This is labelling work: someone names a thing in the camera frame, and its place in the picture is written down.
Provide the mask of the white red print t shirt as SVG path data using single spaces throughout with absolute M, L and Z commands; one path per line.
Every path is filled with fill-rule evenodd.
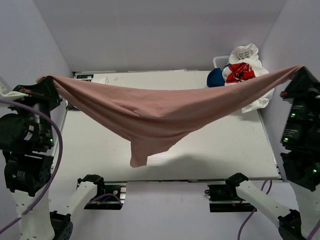
M 250 64 L 247 62 L 240 62 L 229 64 L 224 67 L 222 70 L 222 77 L 225 81 L 225 85 L 227 86 L 235 85 L 237 83 L 260 77 L 268 73 L 269 72 L 264 67 L 262 67 L 260 63 Z M 241 112 L 245 114 L 257 109 L 265 108 L 269 104 L 269 101 L 272 99 L 273 93 L 274 89 L 271 89 L 266 94 L 262 95 L 259 99 L 243 107 L 241 109 Z

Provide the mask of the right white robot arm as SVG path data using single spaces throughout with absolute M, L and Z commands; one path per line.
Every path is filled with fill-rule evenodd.
M 226 195 L 242 198 L 277 227 L 284 240 L 320 238 L 320 83 L 306 67 L 281 92 L 291 109 L 281 137 L 286 179 L 298 210 L 284 206 L 256 188 L 242 173 L 227 178 Z

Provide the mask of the pink t shirt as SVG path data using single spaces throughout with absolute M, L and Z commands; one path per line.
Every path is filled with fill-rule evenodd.
M 151 90 L 54 76 L 58 93 L 87 116 L 130 142 L 133 168 L 168 151 L 188 134 L 223 118 L 289 80 L 299 65 L 233 85 Z

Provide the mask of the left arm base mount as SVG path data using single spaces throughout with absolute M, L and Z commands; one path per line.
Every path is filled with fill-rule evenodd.
M 126 199 L 126 182 L 105 182 L 104 190 L 89 202 L 85 210 L 121 210 Z

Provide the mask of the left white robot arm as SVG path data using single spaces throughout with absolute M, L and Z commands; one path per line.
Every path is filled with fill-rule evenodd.
M 66 205 L 49 209 L 49 187 L 58 172 L 60 158 L 47 154 L 54 137 L 62 134 L 51 119 L 51 111 L 61 104 L 51 76 L 34 85 L 18 85 L 0 102 L 11 113 L 0 119 L 0 149 L 5 158 L 4 178 L 16 204 L 22 240 L 68 240 L 73 219 L 92 200 L 105 196 L 104 179 L 95 174 L 79 179 Z

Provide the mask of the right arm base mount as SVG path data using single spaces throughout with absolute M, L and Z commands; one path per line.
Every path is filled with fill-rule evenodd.
M 204 194 L 209 200 L 211 213 L 249 213 L 255 208 L 246 200 L 238 197 L 234 187 L 227 184 L 211 184 Z

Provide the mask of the blue t shirt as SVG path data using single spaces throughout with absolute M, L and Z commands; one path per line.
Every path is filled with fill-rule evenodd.
M 222 87 L 225 85 L 225 80 L 220 68 L 214 68 L 207 76 L 206 85 L 208 88 Z

